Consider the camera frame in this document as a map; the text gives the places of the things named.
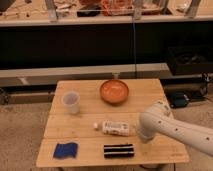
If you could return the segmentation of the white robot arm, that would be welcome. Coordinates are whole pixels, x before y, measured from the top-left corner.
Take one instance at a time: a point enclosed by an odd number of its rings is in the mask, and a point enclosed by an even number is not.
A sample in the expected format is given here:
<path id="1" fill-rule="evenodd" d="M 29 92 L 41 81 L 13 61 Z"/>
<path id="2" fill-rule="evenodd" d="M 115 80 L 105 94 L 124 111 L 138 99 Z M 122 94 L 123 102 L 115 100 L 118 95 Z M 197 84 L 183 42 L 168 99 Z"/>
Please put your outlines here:
<path id="1" fill-rule="evenodd" d="M 179 121 L 170 116 L 165 101 L 157 101 L 139 114 L 138 132 L 151 140 L 156 133 L 171 137 L 213 157 L 213 129 Z"/>

